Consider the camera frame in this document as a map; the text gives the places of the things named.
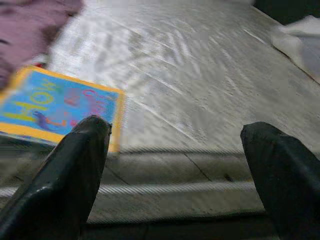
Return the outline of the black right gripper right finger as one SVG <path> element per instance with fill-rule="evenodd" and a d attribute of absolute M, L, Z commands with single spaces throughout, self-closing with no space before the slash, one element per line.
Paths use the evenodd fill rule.
<path fill-rule="evenodd" d="M 320 161 L 297 138 L 265 122 L 240 134 L 261 202 L 282 240 L 320 238 Z"/>

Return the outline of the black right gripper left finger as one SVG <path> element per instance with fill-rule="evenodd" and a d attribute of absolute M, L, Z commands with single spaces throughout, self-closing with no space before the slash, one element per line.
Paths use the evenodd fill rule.
<path fill-rule="evenodd" d="M 51 151 L 0 212 L 3 240 L 77 240 L 93 207 L 112 125 L 91 115 Z"/>

